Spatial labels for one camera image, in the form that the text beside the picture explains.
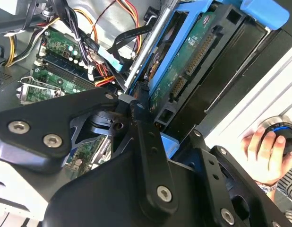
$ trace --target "black plastic arm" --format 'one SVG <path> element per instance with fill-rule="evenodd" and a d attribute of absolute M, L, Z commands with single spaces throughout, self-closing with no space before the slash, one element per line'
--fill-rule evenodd
<path fill-rule="evenodd" d="M 57 172 L 86 119 L 112 111 L 118 103 L 114 94 L 96 88 L 1 112 L 0 159 L 37 172 Z"/>

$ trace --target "screw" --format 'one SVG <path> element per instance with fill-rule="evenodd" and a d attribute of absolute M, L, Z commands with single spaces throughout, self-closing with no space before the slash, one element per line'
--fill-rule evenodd
<path fill-rule="evenodd" d="M 140 108 L 142 108 L 142 109 L 145 108 L 141 103 L 138 103 L 137 106 L 140 107 Z"/>
<path fill-rule="evenodd" d="M 172 199 L 172 194 L 168 188 L 165 186 L 158 186 L 157 187 L 157 195 L 160 197 L 161 200 L 164 202 L 170 202 Z"/>
<path fill-rule="evenodd" d="M 198 131 L 194 131 L 194 134 L 196 134 L 196 136 L 201 137 L 201 134 Z"/>
<path fill-rule="evenodd" d="M 58 148 L 62 145 L 62 138 L 55 134 L 44 136 L 43 143 L 49 148 Z"/>
<path fill-rule="evenodd" d="M 280 227 L 280 225 L 276 221 L 272 221 L 273 227 Z"/>
<path fill-rule="evenodd" d="M 30 129 L 29 124 L 22 121 L 11 122 L 8 125 L 9 131 L 15 134 L 27 133 Z"/>
<path fill-rule="evenodd" d="M 221 209 L 221 215 L 223 217 L 223 219 L 231 226 L 234 225 L 234 217 L 232 215 L 232 213 L 230 213 L 230 211 L 228 211 L 225 208 Z"/>
<path fill-rule="evenodd" d="M 224 149 L 224 148 L 220 148 L 220 151 L 223 155 L 226 155 L 227 154 L 227 151 Z"/>
<path fill-rule="evenodd" d="M 113 96 L 110 95 L 110 94 L 106 94 L 105 96 L 106 96 L 106 98 L 108 98 L 108 99 L 113 99 Z"/>

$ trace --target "red wire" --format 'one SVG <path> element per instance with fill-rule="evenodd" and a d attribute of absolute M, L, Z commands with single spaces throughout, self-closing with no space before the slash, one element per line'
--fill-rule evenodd
<path fill-rule="evenodd" d="M 113 80 L 114 80 L 114 79 L 111 79 L 111 80 L 105 81 L 105 82 L 103 82 L 103 83 L 97 84 L 97 87 L 100 87 L 100 86 L 103 86 L 103 85 L 105 85 L 105 84 L 108 84 L 108 83 L 112 82 Z"/>

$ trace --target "white panel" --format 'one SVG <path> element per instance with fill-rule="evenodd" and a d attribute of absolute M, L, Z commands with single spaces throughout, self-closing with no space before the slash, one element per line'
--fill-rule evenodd
<path fill-rule="evenodd" d="M 292 48 L 206 137 L 235 156 L 243 137 L 265 119 L 287 115 L 292 121 Z"/>

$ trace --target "metal rod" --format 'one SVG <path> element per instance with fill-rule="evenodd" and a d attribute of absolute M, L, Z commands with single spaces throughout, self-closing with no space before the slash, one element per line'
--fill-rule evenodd
<path fill-rule="evenodd" d="M 167 21 L 169 20 L 170 16 L 173 13 L 173 10 L 177 7 L 178 1 L 177 0 L 169 0 L 167 2 L 167 7 L 163 10 L 162 14 L 159 16 L 158 21 L 151 33 L 146 40 L 144 40 L 144 44 L 141 50 L 141 53 L 137 57 L 136 61 L 132 65 L 132 70 L 128 76 L 128 79 L 125 82 L 126 90 L 130 87 L 137 72 L 145 63 L 148 55 L 150 54 L 151 50 L 153 49 L 157 39 L 159 38 L 163 28 L 165 27 Z"/>

